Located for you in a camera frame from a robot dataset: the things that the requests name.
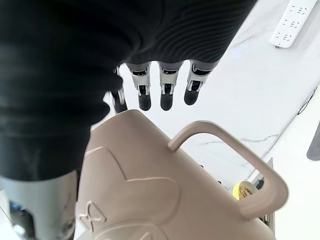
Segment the gray object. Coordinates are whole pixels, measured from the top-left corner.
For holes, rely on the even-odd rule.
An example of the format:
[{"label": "gray object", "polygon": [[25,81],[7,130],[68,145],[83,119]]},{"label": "gray object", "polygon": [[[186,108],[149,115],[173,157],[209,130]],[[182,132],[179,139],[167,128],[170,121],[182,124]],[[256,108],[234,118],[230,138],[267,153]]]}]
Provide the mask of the gray object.
[{"label": "gray object", "polygon": [[306,153],[306,157],[313,161],[320,160],[320,123],[315,131],[308,152]]},{"label": "gray object", "polygon": [[77,173],[44,181],[1,179],[13,230],[25,240],[69,240],[75,232]]}]

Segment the embossed design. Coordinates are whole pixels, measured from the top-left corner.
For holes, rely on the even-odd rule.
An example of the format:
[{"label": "embossed design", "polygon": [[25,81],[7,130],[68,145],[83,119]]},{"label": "embossed design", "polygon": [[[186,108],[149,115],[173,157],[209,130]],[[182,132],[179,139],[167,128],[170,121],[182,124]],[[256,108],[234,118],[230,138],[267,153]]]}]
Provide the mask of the embossed design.
[{"label": "embossed design", "polygon": [[150,232],[146,232],[140,240],[153,240],[153,237]]},{"label": "embossed design", "polygon": [[100,214],[107,216],[107,222],[97,222],[99,217],[88,219],[88,214],[80,215],[81,221],[96,240],[168,240],[158,225],[174,218],[181,199],[180,186],[166,174],[142,171],[144,177],[139,178],[141,168],[127,168],[125,164],[105,147],[87,152],[78,209],[84,212],[87,201],[92,200]]},{"label": "embossed design", "polygon": [[155,224],[121,224],[102,229],[95,240],[169,240],[161,228]]},{"label": "embossed design", "polygon": [[[92,211],[97,212],[98,216],[97,217],[92,216]],[[79,220],[88,228],[90,232],[93,232],[94,231],[93,222],[104,223],[107,220],[107,218],[98,209],[98,207],[94,204],[94,202],[88,201],[86,204],[86,214],[80,214]]]}]

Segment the white power strip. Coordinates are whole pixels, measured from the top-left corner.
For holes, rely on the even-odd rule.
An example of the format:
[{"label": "white power strip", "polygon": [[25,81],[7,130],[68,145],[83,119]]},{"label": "white power strip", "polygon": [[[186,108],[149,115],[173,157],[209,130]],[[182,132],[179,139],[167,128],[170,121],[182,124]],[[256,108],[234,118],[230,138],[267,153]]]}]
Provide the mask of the white power strip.
[{"label": "white power strip", "polygon": [[272,45],[289,48],[307,20],[317,0],[291,0],[270,40]]}]

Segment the black fingertip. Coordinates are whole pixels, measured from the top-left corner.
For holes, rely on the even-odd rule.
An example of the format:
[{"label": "black fingertip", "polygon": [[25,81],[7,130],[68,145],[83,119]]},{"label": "black fingertip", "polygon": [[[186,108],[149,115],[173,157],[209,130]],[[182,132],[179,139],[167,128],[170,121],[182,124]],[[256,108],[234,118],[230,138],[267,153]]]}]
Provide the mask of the black fingertip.
[{"label": "black fingertip", "polygon": [[173,94],[161,94],[160,98],[160,106],[164,111],[168,111],[171,109],[174,100]]},{"label": "black fingertip", "polygon": [[191,106],[195,104],[198,99],[199,92],[198,91],[189,91],[188,89],[185,90],[184,93],[184,102],[185,104]]},{"label": "black fingertip", "polygon": [[143,111],[148,111],[151,108],[151,97],[149,95],[141,95],[139,98],[139,107]]}]

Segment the watering can handle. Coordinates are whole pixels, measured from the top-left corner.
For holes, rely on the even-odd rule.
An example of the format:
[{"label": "watering can handle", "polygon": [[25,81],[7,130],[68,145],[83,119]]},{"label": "watering can handle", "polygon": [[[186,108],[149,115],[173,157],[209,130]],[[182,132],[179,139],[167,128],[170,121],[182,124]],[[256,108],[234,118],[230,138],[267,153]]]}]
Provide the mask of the watering can handle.
[{"label": "watering can handle", "polygon": [[237,202],[238,208],[245,219],[259,218],[270,214],[286,203],[288,187],[284,180],[254,152],[213,122],[195,121],[187,125],[170,140],[168,147],[175,152],[188,138],[202,133],[220,138],[263,174],[265,181],[262,189]]}]

